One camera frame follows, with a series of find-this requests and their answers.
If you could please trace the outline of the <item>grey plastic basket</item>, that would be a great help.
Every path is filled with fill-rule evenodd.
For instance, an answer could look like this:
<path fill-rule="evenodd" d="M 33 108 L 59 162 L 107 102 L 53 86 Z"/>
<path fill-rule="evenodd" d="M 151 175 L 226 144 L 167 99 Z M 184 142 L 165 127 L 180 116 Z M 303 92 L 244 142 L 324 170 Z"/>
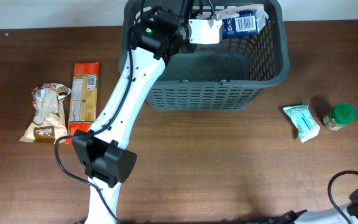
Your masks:
<path fill-rule="evenodd" d="M 123 37 L 120 71 L 132 84 L 123 84 L 125 103 L 147 101 L 158 110 L 242 110 L 263 89 L 283 82 L 290 71 L 287 37 L 278 1 L 262 1 L 269 18 L 257 34 L 197 46 L 192 54 L 177 54 L 158 78 L 146 87 L 135 65 L 127 64 Z"/>

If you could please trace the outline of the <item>orange pasta packet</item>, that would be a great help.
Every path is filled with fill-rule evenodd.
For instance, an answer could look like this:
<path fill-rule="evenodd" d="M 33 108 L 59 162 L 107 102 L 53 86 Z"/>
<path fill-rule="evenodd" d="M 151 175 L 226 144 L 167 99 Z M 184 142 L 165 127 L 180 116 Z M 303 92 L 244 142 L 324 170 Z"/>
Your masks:
<path fill-rule="evenodd" d="M 100 62 L 75 63 L 70 97 L 68 135 L 87 132 L 96 120 Z"/>

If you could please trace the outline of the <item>blue tissue pack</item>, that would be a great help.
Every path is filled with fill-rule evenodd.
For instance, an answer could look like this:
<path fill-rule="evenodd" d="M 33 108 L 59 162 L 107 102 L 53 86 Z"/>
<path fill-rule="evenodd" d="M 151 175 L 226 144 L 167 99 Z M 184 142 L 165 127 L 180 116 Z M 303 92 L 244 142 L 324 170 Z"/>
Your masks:
<path fill-rule="evenodd" d="M 223 22 L 223 39 L 257 35 L 269 19 L 263 4 L 230 7 L 216 12 L 216 17 Z"/>

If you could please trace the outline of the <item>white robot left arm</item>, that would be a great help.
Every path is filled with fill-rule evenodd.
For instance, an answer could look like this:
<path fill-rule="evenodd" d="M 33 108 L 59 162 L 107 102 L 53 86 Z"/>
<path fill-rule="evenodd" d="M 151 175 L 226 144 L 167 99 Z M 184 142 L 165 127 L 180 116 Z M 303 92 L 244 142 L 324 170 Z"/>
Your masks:
<path fill-rule="evenodd" d="M 125 33 L 127 57 L 108 102 L 88 131 L 71 136 L 89 185 L 89 210 L 85 223 L 119 223 L 119 191 L 130 176 L 137 155 L 126 149 L 136 117 L 146 96 L 165 70 L 170 57 L 190 39 L 188 27 L 193 1 L 182 1 L 178 12 L 161 6 L 130 19 Z"/>

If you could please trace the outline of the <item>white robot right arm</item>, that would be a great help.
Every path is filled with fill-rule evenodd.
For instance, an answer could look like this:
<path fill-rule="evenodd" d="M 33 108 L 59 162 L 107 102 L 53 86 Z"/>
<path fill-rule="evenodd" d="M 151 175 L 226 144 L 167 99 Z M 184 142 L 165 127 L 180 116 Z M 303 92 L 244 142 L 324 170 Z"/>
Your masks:
<path fill-rule="evenodd" d="M 351 224 L 358 224 L 358 189 L 356 189 L 355 191 L 353 191 L 353 193 L 350 194 L 349 200 L 349 203 L 341 205 L 339 207 L 343 215 L 341 215 L 335 208 L 330 208 L 318 212 L 312 212 L 307 210 L 301 212 L 294 212 L 291 210 L 284 215 L 266 221 L 265 223 L 346 224 L 347 220 L 344 217 L 347 217 Z"/>

